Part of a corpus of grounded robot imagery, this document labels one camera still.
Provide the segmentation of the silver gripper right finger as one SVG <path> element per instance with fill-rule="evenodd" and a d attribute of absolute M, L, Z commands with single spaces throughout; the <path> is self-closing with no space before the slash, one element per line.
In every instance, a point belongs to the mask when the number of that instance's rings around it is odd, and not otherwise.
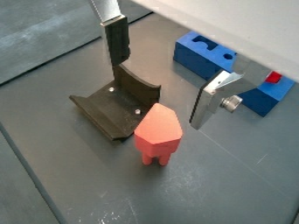
<path fill-rule="evenodd" d="M 238 54 L 232 72 L 218 71 L 201 86 L 190 112 L 190 126 L 197 130 L 218 108 L 232 113 L 241 103 L 238 94 L 256 88 L 270 72 L 269 68 Z"/>

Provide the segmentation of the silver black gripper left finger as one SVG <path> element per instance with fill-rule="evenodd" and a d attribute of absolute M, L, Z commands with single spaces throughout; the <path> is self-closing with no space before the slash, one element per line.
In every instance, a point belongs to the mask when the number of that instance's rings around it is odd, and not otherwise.
<path fill-rule="evenodd" d="M 120 12 L 117 0 L 89 0 L 89 5 L 100 22 L 114 67 L 128 59 L 130 53 L 126 17 Z"/>

